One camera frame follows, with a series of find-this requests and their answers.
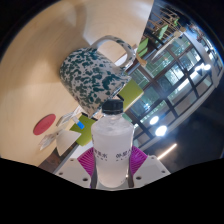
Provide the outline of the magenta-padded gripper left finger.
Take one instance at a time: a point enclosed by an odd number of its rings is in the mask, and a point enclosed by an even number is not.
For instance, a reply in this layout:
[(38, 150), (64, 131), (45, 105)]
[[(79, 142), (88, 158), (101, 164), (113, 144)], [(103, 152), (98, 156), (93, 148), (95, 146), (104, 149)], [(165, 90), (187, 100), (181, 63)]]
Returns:
[(89, 148), (78, 158), (68, 159), (55, 175), (84, 188), (95, 188), (97, 178), (93, 148)]

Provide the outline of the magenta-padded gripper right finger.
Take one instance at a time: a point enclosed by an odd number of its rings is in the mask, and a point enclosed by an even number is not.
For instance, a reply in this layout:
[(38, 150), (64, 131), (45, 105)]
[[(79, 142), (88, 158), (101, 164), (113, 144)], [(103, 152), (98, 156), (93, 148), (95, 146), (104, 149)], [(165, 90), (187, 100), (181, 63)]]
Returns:
[(137, 147), (132, 147), (129, 169), (134, 188), (140, 188), (170, 174), (155, 155), (148, 156)]

